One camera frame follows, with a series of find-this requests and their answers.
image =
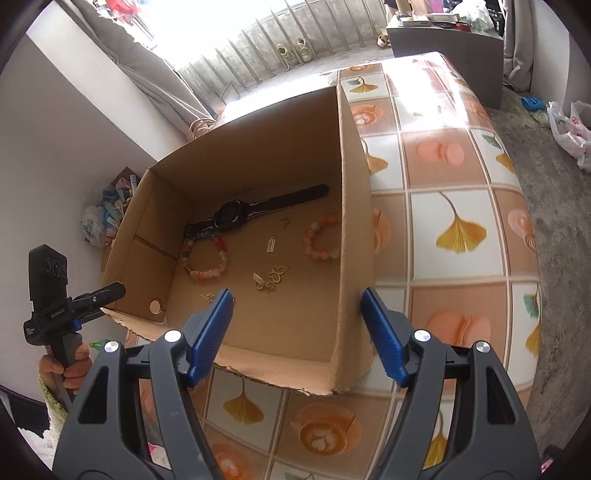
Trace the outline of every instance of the human hand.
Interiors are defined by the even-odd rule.
[[[39,360],[39,373],[43,383],[51,394],[55,397],[57,395],[57,382],[53,374],[64,375],[64,387],[78,393],[78,389],[82,386],[86,374],[92,367],[92,360],[89,358],[90,352],[88,345],[82,342],[74,353],[75,362],[68,368],[64,366],[51,355],[43,355]]]

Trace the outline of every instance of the table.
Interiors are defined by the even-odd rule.
[[[395,57],[438,51],[466,79],[483,105],[501,107],[503,39],[496,31],[403,27],[395,17],[387,30]]]
[[[540,338],[540,274],[519,181],[486,111],[439,53],[352,66],[235,103],[225,120],[340,84],[371,172],[376,287],[416,328],[470,346],[488,340],[527,403]],[[127,346],[138,338],[129,333]],[[149,385],[148,437],[158,442]],[[444,386],[428,464],[441,461],[453,410]],[[282,390],[214,368],[191,392],[226,478],[362,480],[404,391],[375,358],[350,391]]]

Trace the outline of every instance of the finger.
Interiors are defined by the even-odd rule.
[[[86,376],[76,378],[66,378],[64,380],[64,387],[68,390],[78,390],[84,383]]]
[[[64,366],[51,355],[43,355],[41,360],[39,360],[39,372],[42,375],[61,375],[64,372]]]
[[[82,377],[88,373],[88,370],[90,370],[90,367],[92,367],[92,360],[90,358],[86,358],[84,360],[78,360],[77,362],[74,362],[72,365],[70,365],[68,368],[66,368],[66,370],[64,371],[64,377],[66,377],[66,378]]]
[[[88,348],[88,344],[82,342],[80,345],[78,345],[78,348],[76,348],[76,351],[74,353],[74,358],[76,360],[84,360],[85,358],[88,358],[90,356],[90,350]]]

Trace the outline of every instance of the curtain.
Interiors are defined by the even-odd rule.
[[[529,90],[534,65],[534,20],[531,0],[499,0],[505,11],[505,83],[516,91]]]
[[[193,121],[211,118],[201,101],[163,59],[135,42],[124,28],[101,17],[87,0],[57,2],[187,140],[191,140],[189,127]]]

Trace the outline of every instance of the sleeve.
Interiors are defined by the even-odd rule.
[[[31,449],[51,469],[53,458],[56,455],[57,442],[60,439],[61,430],[64,427],[68,414],[53,395],[51,395],[41,376],[39,376],[39,385],[41,386],[41,392],[47,405],[49,429],[43,432],[43,437],[29,430],[19,429],[19,431]]]

